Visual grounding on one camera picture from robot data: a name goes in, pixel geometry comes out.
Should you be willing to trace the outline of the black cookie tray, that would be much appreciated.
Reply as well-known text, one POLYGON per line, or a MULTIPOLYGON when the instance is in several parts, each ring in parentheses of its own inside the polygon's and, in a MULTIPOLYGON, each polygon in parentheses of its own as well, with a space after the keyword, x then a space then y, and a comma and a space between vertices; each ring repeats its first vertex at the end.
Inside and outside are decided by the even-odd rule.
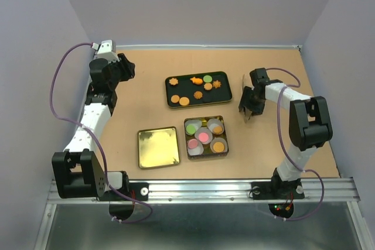
POLYGON ((228 80, 228 76, 223 71, 214 71, 208 73, 198 73, 198 74, 185 74, 180 76, 170 76, 165 79, 165 90, 166 90, 166 101, 170 108, 187 108, 187 107, 199 107, 203 105, 213 105, 222 104, 232 100, 231 88, 228 80), (190 81, 192 77, 202 78, 205 75, 212 76, 212 82, 219 80, 221 82, 221 87, 215 89, 214 87, 210 91, 204 89, 205 82, 202 85, 193 84, 190 81), (179 83, 176 86, 171 86, 169 84, 169 79, 175 77, 178 79, 179 83), (204 103, 202 98, 197 100, 193 97, 196 91, 200 91, 204 95, 209 95, 212 98, 210 103, 204 103), (190 99, 190 104, 188 106, 181 106, 179 103, 172 103, 171 96, 178 95, 181 97, 188 97, 190 99))

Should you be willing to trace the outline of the orange swirl cookie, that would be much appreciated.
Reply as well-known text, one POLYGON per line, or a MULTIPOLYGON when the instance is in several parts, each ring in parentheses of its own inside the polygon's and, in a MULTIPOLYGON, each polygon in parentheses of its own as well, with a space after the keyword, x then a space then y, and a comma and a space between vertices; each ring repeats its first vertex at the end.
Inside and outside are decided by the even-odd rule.
POLYGON ((193 97, 197 100, 201 99, 203 97, 203 93, 200 91, 196 91, 193 95, 193 97))

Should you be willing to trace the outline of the orange round cookie packed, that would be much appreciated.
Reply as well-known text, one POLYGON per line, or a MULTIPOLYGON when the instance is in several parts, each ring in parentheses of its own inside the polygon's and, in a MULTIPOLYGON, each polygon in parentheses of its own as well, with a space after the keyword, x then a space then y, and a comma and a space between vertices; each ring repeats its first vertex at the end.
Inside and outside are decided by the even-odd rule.
POLYGON ((220 135, 222 133, 223 129, 220 126, 216 126, 216 127, 213 128, 212 131, 213 131, 214 134, 220 135))

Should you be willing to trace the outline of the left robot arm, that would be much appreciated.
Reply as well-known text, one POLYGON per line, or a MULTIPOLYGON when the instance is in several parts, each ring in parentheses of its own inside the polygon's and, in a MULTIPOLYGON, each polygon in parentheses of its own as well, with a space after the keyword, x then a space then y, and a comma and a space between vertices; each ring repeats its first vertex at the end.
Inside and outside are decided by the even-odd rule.
POLYGON ((52 167, 61 198, 102 197, 108 190, 108 168, 99 162, 96 152, 103 153, 99 138, 117 103, 116 87, 135 76, 135 64, 125 54, 110 62, 96 58, 89 64, 91 81, 86 92, 81 120, 61 152, 54 153, 52 167))

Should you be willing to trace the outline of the white paper cup top-right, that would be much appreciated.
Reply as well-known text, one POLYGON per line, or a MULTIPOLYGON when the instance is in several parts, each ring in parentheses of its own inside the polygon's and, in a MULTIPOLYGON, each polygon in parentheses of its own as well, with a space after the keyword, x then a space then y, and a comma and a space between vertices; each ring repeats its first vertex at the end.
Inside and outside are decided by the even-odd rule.
POLYGON ((214 134, 212 130, 213 130, 213 128, 216 127, 216 126, 220 126, 220 127, 222 127, 223 131, 222 131, 221 134, 223 134, 223 133, 224 133, 224 125, 223 125, 223 123, 222 123, 221 120, 219 120, 219 119, 217 119, 217 118, 212 118, 212 119, 209 119, 209 120, 208 120, 208 122, 207 122, 207 128, 212 132, 212 134, 214 134))

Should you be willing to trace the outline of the pink round cookie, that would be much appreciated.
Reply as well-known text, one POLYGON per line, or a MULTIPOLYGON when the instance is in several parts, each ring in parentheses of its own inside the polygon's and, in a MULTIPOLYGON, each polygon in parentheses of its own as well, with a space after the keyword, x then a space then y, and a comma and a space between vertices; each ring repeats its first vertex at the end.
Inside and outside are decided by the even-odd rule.
POLYGON ((204 142, 207 142, 209 140, 209 135, 205 132, 201 132, 199 135, 198 135, 198 139, 204 143, 204 142))

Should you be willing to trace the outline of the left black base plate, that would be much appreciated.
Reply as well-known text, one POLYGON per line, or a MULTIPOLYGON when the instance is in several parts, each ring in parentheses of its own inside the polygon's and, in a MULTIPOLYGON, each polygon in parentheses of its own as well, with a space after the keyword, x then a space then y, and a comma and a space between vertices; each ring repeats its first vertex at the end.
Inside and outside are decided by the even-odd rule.
MULTIPOLYGON (((118 190, 121 194, 127 197, 136 199, 138 201, 148 201, 149 183, 145 181, 141 182, 130 182, 128 187, 122 187, 118 190)), ((106 191, 101 197, 97 199, 98 201, 124 201, 125 198, 119 196, 112 190, 106 191)))

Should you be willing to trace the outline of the metal tongs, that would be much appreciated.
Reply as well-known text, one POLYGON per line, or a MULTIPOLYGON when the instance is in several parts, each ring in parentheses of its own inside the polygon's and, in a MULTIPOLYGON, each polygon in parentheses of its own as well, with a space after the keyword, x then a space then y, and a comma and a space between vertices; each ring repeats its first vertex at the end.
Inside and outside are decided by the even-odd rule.
POLYGON ((248 96, 250 93, 249 89, 252 89, 252 88, 253 86, 251 84, 250 77, 247 74, 243 74, 242 79, 241 79, 242 94, 241 94, 241 99, 240 99, 238 108, 245 123, 247 123, 251 118, 251 111, 246 108, 246 102, 248 100, 248 96))

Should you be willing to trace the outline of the orange bear cookie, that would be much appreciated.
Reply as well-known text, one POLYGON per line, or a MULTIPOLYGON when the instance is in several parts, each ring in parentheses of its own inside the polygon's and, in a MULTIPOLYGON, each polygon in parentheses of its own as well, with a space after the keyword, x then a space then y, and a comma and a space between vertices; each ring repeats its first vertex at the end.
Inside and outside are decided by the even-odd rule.
POLYGON ((193 84, 196 84, 196 85, 202 85, 203 84, 203 79, 199 78, 199 77, 192 77, 192 78, 190 78, 190 81, 193 84))

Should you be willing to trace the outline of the orange round cookie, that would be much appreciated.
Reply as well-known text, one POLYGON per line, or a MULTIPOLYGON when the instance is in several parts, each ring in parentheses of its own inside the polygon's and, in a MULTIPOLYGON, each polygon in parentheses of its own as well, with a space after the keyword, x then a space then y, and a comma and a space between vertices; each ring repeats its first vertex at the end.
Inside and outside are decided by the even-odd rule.
POLYGON ((179 104, 183 107, 188 106, 190 104, 190 99, 188 99, 188 97, 181 97, 179 99, 179 104))
POLYGON ((212 148, 216 153, 220 153, 225 150, 225 145, 222 142, 216 142, 213 144, 212 148))
POLYGON ((176 103, 179 102, 179 100, 180 100, 180 97, 178 95, 171 96, 171 102, 172 103, 176 104, 176 103))
POLYGON ((212 88, 213 88, 213 86, 212 86, 211 83, 206 83, 206 84, 204 85, 204 89, 205 89, 206 91, 210 91, 212 88))

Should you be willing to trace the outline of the gold cookie tin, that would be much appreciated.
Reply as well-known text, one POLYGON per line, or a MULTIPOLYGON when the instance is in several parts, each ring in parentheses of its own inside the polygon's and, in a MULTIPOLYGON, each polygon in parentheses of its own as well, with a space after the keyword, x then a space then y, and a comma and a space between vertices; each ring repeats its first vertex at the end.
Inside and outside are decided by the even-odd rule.
POLYGON ((183 126, 189 160, 225 157, 229 153, 227 131, 221 115, 187 118, 183 126))

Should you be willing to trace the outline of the green round cookie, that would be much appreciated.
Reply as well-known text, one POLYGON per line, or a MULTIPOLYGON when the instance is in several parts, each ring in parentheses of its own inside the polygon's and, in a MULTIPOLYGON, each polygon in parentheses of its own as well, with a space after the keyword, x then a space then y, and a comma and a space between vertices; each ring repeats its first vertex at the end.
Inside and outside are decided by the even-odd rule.
POLYGON ((195 132, 196 132, 196 128, 193 124, 189 124, 189 125, 186 126, 186 133, 188 135, 194 135, 195 132))

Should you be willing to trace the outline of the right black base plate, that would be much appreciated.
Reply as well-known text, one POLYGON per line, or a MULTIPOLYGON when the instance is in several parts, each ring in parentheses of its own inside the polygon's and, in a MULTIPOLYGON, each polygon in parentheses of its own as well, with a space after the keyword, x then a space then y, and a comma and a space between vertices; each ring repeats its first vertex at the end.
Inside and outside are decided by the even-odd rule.
POLYGON ((251 183, 251 193, 255 200, 286 200, 304 199, 305 194, 301 180, 296 181, 254 181, 251 183))

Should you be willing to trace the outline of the gold tin lid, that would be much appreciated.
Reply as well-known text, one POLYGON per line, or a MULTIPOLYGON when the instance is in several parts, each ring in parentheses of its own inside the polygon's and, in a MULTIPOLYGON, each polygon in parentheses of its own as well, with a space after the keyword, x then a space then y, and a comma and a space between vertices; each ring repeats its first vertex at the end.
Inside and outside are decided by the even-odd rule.
POLYGON ((174 126, 140 130, 137 141, 140 169, 156 169, 180 163, 178 135, 174 126))

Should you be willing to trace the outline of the orange round cookie bottom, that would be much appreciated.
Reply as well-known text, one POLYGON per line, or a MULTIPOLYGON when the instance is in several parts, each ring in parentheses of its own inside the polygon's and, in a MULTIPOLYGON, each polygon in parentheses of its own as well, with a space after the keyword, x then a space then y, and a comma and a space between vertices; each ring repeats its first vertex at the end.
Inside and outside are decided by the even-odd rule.
POLYGON ((188 99, 188 97, 181 97, 179 99, 179 104, 183 107, 188 106, 190 104, 190 99, 188 99))

